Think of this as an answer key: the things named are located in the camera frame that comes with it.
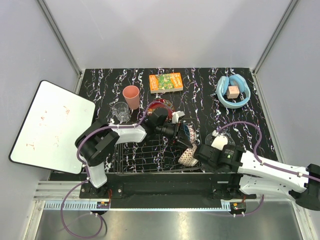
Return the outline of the blue patterned ceramic bowl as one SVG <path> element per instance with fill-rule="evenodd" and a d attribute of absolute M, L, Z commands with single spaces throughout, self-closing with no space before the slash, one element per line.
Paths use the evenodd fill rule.
<path fill-rule="evenodd" d="M 196 142 L 196 133 L 194 128 L 191 125 L 189 125 L 189 128 L 190 128 L 190 132 L 185 132 L 185 135 L 188 137 L 188 140 L 193 145 Z"/>

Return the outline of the brown patterned ceramic bowl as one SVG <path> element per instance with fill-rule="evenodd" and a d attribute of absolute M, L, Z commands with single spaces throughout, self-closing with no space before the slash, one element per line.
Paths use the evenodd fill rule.
<path fill-rule="evenodd" d="M 178 163 L 187 167 L 195 166 L 198 163 L 198 160 L 194 158 L 194 153 L 196 149 L 197 149 L 196 144 L 193 144 L 192 148 L 187 148 L 178 159 Z"/>

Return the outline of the black wire dish rack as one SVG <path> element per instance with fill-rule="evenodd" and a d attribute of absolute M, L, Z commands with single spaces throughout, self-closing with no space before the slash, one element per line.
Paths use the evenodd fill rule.
<path fill-rule="evenodd" d="M 105 171 L 118 175 L 201 171 L 199 162 L 191 166 L 179 163 L 184 151 L 170 146 L 169 140 L 160 135 L 149 141 L 121 143 L 116 145 L 113 156 L 106 158 Z"/>

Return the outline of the red floral plate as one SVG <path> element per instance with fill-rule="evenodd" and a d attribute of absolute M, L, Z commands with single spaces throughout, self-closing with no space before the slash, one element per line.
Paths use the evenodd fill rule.
<path fill-rule="evenodd" d="M 175 112 L 175 107 L 172 102 L 167 99 L 157 98 L 148 108 L 147 115 L 151 116 L 154 110 L 158 108 L 164 108 L 167 110 L 167 121 L 172 119 L 172 113 Z"/>

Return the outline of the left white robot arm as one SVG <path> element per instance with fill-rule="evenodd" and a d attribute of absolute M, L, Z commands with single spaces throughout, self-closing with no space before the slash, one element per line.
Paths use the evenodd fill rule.
<path fill-rule="evenodd" d="M 90 192 L 97 198 L 103 198 L 108 193 L 104 161 L 115 151 L 116 145 L 141 143 L 160 135 L 166 137 L 174 147 L 184 150 L 192 148 L 194 141 L 186 133 L 184 116 L 182 111 L 173 112 L 168 121 L 168 110 L 159 107 L 150 115 L 144 114 L 135 124 L 115 125 L 95 121 L 75 141 L 76 157 L 85 168 L 86 179 L 91 183 Z"/>

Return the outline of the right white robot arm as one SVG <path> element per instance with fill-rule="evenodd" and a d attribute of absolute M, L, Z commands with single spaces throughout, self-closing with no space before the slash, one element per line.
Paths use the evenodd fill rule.
<path fill-rule="evenodd" d="M 210 172 L 241 174 L 239 181 L 227 185 L 228 195 L 239 198 L 241 195 L 257 194 L 256 187 L 250 186 L 245 175 L 262 178 L 261 194 L 283 194 L 293 199 L 305 209 L 320 210 L 320 166 L 309 164 L 299 167 L 259 158 L 239 146 L 226 144 L 222 149 L 201 144 L 193 157 L 208 167 Z"/>

